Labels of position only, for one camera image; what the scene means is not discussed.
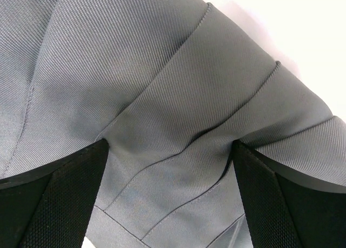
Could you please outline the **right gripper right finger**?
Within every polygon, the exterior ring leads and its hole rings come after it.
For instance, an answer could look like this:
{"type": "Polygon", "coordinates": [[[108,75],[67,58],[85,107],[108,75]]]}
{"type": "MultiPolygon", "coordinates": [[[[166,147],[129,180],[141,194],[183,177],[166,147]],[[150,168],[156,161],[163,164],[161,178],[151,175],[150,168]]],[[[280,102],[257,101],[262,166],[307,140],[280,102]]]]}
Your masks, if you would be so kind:
{"type": "Polygon", "coordinates": [[[345,186],[236,140],[232,161],[254,247],[345,247],[345,186]]]}

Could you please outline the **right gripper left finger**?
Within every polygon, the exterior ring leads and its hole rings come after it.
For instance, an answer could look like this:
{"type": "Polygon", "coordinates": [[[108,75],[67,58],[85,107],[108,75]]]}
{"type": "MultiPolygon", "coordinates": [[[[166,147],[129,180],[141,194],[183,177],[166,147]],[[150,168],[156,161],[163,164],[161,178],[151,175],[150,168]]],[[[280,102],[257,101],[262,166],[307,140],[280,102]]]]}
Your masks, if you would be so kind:
{"type": "Polygon", "coordinates": [[[101,139],[1,179],[1,247],[81,247],[108,159],[101,139]]]}

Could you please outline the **grey pleated skirt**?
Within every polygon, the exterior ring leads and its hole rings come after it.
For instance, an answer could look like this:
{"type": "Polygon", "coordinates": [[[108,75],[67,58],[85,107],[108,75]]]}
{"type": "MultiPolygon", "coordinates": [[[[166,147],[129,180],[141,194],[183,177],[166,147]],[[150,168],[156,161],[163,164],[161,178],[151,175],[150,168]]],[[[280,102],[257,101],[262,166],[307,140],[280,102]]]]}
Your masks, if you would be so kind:
{"type": "Polygon", "coordinates": [[[105,138],[96,247],[249,247],[240,140],[345,184],[345,122],[202,0],[1,0],[1,177],[105,138]]]}

